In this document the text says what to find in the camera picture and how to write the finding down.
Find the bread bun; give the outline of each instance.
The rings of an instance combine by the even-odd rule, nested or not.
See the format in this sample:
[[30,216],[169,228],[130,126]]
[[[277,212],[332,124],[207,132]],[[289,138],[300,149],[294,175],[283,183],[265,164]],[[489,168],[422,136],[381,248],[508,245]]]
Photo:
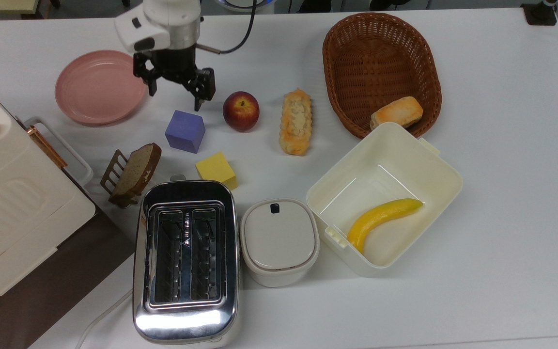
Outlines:
[[137,203],[134,198],[146,188],[160,159],[161,148],[156,143],[146,144],[132,152],[109,202],[122,208]]
[[414,97],[403,97],[378,109],[372,114],[370,129],[374,130],[383,122],[395,122],[404,128],[421,119],[423,108]]
[[285,95],[279,145],[290,155],[304,155],[310,146],[311,98],[301,89]]

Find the toy banana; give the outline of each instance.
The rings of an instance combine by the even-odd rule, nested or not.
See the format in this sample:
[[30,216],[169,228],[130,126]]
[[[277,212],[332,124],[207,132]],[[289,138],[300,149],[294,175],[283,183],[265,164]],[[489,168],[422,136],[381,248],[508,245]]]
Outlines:
[[421,201],[409,198],[389,201],[389,203],[376,206],[365,212],[352,224],[348,232],[348,242],[352,243],[359,252],[363,253],[365,237],[367,237],[367,234],[372,229],[392,219],[408,216],[421,206],[423,206]]

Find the stainless steel toaster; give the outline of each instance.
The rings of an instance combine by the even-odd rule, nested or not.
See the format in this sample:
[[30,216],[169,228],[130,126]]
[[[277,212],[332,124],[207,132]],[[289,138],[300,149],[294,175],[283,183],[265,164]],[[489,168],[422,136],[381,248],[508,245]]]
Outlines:
[[153,343],[218,348],[239,332],[237,217],[215,181],[153,187],[139,211],[133,321]]

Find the brown basket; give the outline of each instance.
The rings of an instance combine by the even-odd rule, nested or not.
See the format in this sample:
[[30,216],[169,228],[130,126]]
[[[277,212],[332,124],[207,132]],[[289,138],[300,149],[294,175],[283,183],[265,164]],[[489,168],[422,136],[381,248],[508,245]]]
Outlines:
[[353,135],[368,135],[372,113],[407,95],[423,107],[421,120],[407,130],[418,137],[434,125],[442,101],[434,59],[421,34],[400,18],[344,18],[328,31],[323,60],[328,98]]

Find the power cord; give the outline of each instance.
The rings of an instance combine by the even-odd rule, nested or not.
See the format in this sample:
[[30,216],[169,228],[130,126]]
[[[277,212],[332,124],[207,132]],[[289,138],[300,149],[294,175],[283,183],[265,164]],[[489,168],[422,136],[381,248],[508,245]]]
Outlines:
[[130,289],[130,291],[128,291],[124,296],[122,296],[122,298],[120,298],[114,305],[111,305],[111,308],[107,309],[104,313],[100,314],[97,318],[95,318],[95,320],[92,321],[87,326],[87,328],[86,328],[85,332],[83,332],[83,335],[81,336],[81,338],[79,338],[79,342],[77,342],[77,346],[75,347],[75,349],[80,349],[81,345],[83,345],[83,342],[85,341],[85,338],[87,337],[89,332],[92,330],[92,328],[94,326],[96,326],[96,324],[99,323],[103,318],[108,316],[112,311],[114,311],[127,298],[129,298],[131,296],[131,294],[133,294],[133,289]]
[[233,51],[236,51],[237,49],[241,48],[241,46],[244,45],[244,43],[248,39],[248,35],[251,33],[251,28],[253,27],[253,18],[255,17],[255,8],[256,7],[257,7],[257,0],[253,0],[253,5],[251,6],[251,19],[248,22],[247,33],[244,35],[244,38],[242,38],[242,41],[234,48],[226,49],[226,50],[220,50],[219,51],[220,55],[222,55],[224,53],[232,53]]

